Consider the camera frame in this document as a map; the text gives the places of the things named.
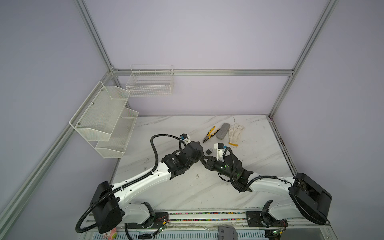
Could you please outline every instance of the pliers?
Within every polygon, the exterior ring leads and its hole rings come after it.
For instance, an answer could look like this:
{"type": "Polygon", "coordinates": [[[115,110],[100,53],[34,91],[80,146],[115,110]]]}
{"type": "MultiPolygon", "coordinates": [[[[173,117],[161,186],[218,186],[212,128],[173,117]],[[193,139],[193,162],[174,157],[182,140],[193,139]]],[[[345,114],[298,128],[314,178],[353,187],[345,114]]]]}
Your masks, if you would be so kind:
{"type": "Polygon", "coordinates": [[[210,139],[211,137],[215,136],[215,134],[220,130],[220,128],[219,128],[219,129],[216,130],[216,132],[214,132],[213,134],[211,134],[212,131],[213,131],[214,129],[215,129],[215,126],[214,126],[213,128],[211,128],[211,130],[209,130],[209,132],[208,132],[208,134],[205,136],[203,142],[206,142],[208,139],[210,139]]]}

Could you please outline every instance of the gray eraser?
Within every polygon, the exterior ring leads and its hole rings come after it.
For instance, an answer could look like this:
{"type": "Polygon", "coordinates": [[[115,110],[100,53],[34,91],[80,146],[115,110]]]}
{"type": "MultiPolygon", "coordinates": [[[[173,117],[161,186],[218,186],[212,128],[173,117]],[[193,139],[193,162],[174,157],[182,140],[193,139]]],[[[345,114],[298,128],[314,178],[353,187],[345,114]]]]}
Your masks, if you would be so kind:
{"type": "Polygon", "coordinates": [[[216,134],[216,137],[218,138],[218,139],[224,139],[225,138],[225,136],[226,136],[226,134],[228,133],[228,131],[229,131],[229,127],[230,127],[231,125],[229,124],[229,123],[223,123],[223,125],[221,126],[221,128],[220,128],[220,130],[217,132],[217,134],[216,134]]]}

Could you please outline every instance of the gray plastic part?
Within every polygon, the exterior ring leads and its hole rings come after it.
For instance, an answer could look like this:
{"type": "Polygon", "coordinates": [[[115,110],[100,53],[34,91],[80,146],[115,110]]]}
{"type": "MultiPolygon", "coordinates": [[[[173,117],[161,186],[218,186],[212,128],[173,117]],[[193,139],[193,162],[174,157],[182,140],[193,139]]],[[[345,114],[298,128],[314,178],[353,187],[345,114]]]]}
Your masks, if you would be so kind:
{"type": "Polygon", "coordinates": [[[223,123],[223,125],[221,125],[221,128],[220,128],[220,130],[217,132],[217,134],[216,134],[216,137],[218,138],[218,139],[224,139],[225,138],[225,136],[226,136],[226,134],[228,133],[228,131],[229,131],[229,127],[230,127],[231,125],[229,124],[229,123],[223,123]]]}
{"type": "Polygon", "coordinates": [[[237,240],[237,232],[232,226],[218,227],[218,240],[237,240]]]}

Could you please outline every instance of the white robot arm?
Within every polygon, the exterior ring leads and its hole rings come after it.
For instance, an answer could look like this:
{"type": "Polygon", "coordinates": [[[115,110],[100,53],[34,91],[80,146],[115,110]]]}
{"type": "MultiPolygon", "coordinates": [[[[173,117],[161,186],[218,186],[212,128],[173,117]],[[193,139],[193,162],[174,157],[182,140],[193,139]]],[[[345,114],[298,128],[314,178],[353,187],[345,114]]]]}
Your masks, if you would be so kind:
{"type": "Polygon", "coordinates": [[[76,225],[77,232],[98,227],[99,232],[104,233],[120,223],[137,223],[144,228],[150,227],[155,216],[153,209],[149,203],[131,204],[132,199],[159,183],[183,174],[198,161],[208,170],[229,177],[230,183],[239,193],[261,191],[285,197],[283,201],[270,200],[265,204],[260,214],[265,227],[272,226],[275,221],[295,217],[305,217],[316,224],[326,223],[331,196],[305,174],[284,178],[260,176],[243,169],[241,161],[222,143],[215,144],[217,157],[204,156],[199,142],[190,141],[186,134],[180,138],[168,134],[155,135],[151,138],[151,145],[155,153],[155,167],[114,185],[109,185],[107,181],[101,183],[93,196],[90,208],[76,225]],[[152,141],[158,136],[173,137],[180,141],[179,149],[166,155],[161,162],[152,141]],[[81,228],[81,223],[90,212],[93,213],[96,223],[81,228]]]}

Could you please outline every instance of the black cable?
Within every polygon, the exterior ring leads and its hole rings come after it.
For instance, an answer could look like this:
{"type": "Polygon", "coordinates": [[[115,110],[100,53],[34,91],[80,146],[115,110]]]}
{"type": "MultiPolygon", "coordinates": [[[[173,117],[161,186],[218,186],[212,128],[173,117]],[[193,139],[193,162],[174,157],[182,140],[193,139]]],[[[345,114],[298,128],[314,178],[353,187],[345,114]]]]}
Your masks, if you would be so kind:
{"type": "Polygon", "coordinates": [[[151,137],[151,146],[152,146],[152,149],[153,149],[153,152],[155,154],[155,166],[152,168],[152,170],[150,172],[147,172],[146,174],[144,174],[143,176],[141,177],[138,177],[136,178],[135,180],[132,180],[124,185],[122,185],[121,187],[119,188],[116,188],[115,190],[112,190],[112,192],[109,192],[108,194],[102,196],[96,203],[94,203],[92,206],[90,206],[84,213],[83,215],[80,217],[80,219],[77,221],[76,223],[76,226],[75,226],[75,231],[77,233],[83,233],[83,232],[86,232],[86,231],[89,231],[95,227],[97,227],[97,224],[92,224],[91,226],[88,226],[88,227],[85,227],[85,228],[81,228],[81,224],[83,223],[83,221],[85,220],[85,218],[87,218],[87,216],[91,213],[91,211],[97,206],[99,205],[102,201],[104,201],[105,199],[107,199],[109,196],[111,196],[112,194],[114,193],[117,193],[118,191],[123,191],[124,188],[132,185],[132,184],[135,184],[137,182],[140,182],[141,180],[143,180],[144,178],[152,175],[152,173],[154,171],[156,171],[157,169],[157,165],[159,164],[159,156],[157,154],[157,151],[156,151],[156,148],[155,148],[155,145],[153,144],[153,139],[156,138],[156,137],[172,137],[172,138],[175,138],[177,140],[180,140],[180,138],[176,137],[176,136],[173,136],[173,135],[169,135],[169,134],[157,134],[157,135],[154,135],[151,137]]]}
{"type": "Polygon", "coordinates": [[[180,139],[179,140],[179,149],[182,149],[181,144],[184,144],[184,147],[186,146],[185,142],[182,139],[180,139]]]}
{"type": "Polygon", "coordinates": [[[239,187],[237,187],[237,186],[235,185],[235,183],[236,183],[237,181],[236,181],[235,179],[233,179],[233,176],[236,174],[236,166],[235,166],[235,159],[234,159],[234,157],[233,157],[233,152],[232,152],[232,149],[231,149],[230,147],[227,147],[227,148],[224,150],[224,153],[223,153],[223,160],[225,159],[225,153],[226,153],[227,151],[229,151],[230,154],[231,154],[231,160],[232,160],[232,164],[233,164],[233,166],[232,166],[232,173],[231,173],[231,175],[229,176],[229,181],[230,181],[232,187],[234,187],[234,188],[235,188],[236,190],[238,190],[238,191],[241,191],[242,189],[240,189],[239,187]]]}
{"type": "Polygon", "coordinates": [[[245,192],[248,188],[249,188],[249,186],[254,182],[254,181],[256,181],[256,180],[260,180],[260,179],[263,179],[263,178],[268,178],[268,179],[277,179],[277,180],[280,180],[280,181],[282,181],[282,182],[285,182],[285,183],[289,183],[291,186],[292,186],[292,183],[290,183],[290,182],[288,182],[287,180],[283,180],[283,179],[280,179],[280,178],[278,178],[278,177],[276,177],[276,176],[269,176],[269,175],[266,175],[266,176],[258,176],[258,177],[255,177],[254,179],[252,179],[251,181],[249,181],[249,183],[243,188],[243,189],[241,189],[241,190],[239,190],[239,192],[245,192]]]}
{"type": "Polygon", "coordinates": [[[125,234],[127,235],[127,238],[128,238],[129,240],[133,240],[133,239],[131,238],[131,236],[129,235],[129,233],[128,233],[128,224],[127,224],[127,223],[124,224],[124,228],[125,228],[125,234]]]}
{"type": "Polygon", "coordinates": [[[156,151],[156,148],[155,148],[155,145],[153,144],[153,139],[156,138],[156,137],[173,137],[177,140],[180,140],[179,137],[176,137],[176,136],[173,136],[173,135],[169,135],[169,134],[157,134],[157,135],[154,135],[151,137],[151,146],[152,146],[152,149],[153,149],[153,153],[155,154],[155,166],[153,167],[152,169],[152,172],[154,172],[157,168],[157,165],[159,164],[159,156],[157,154],[157,151],[156,151]]]}
{"type": "Polygon", "coordinates": [[[144,233],[137,237],[138,239],[152,239],[152,234],[150,233],[144,233]]]}
{"type": "Polygon", "coordinates": [[[218,173],[217,175],[218,175],[218,177],[221,178],[224,182],[229,182],[229,181],[230,181],[230,180],[225,180],[224,178],[222,178],[222,177],[220,176],[220,173],[218,173]]]}

